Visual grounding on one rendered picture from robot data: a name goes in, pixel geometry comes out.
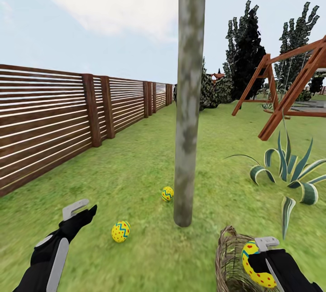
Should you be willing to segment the wicker basket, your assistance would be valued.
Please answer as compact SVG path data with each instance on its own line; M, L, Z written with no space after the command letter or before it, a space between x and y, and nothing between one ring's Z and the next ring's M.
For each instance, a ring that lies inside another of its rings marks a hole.
M231 236L224 237L225 232L231 234ZM258 286L257 289L255 287L255 283L253 282L245 282L242 279L232 279L228 278L229 272L227 270L222 270L222 266L227 262L232 263L232 260L237 260L238 251L240 248L239 240L243 243L254 241L253 236L245 235L244 237L241 234L236 234L235 228L232 225L224 227L221 230L221 234L218 242L218 249L215 253L215 271L216 271L216 284L217 289L216 292L231 292L233 290L240 290L241 286L244 287L249 292L265 292L261 286ZM228 243L232 243L234 246L234 250L228 252ZM229 286L232 284L238 284L238 286L229 289Z

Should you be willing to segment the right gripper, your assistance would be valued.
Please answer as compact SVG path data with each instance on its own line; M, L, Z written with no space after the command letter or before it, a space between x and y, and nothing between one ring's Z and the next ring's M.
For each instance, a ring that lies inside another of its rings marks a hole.
M249 262L250 262L250 265L253 268L255 273L271 274L271 272L265 267L265 264L264 264L264 256L265 255L266 255L265 252L249 255Z

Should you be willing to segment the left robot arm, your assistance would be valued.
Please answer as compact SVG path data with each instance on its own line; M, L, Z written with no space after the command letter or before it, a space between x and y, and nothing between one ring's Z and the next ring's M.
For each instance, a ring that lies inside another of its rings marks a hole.
M59 229L35 246L31 266L13 292L57 292L69 244L79 230L92 221L97 205L78 214L74 211L88 204L88 199L82 199L62 209L63 221Z

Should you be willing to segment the easter egg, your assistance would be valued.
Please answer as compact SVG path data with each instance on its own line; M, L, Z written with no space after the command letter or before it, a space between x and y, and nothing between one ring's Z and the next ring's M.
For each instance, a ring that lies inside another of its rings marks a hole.
M164 201L170 201L174 196L174 191L170 187L165 187L162 192L162 198Z
M273 289L276 288L276 282L274 278L269 273L255 273L249 262L250 254L258 254L258 247L255 245L255 241L246 242L241 249L241 264L242 267L249 278L253 280L257 285Z
M112 229L113 239L118 243L125 241L129 233L130 233L130 224L125 221L118 222Z

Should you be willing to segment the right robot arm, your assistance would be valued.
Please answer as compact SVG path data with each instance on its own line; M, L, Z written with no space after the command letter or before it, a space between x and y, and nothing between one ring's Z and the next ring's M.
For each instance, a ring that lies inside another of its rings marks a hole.
M279 292L324 292L317 283L307 280L285 249L269 249L279 245L274 236L254 240L259 249L258 254L249 255L250 265L255 273L271 274Z

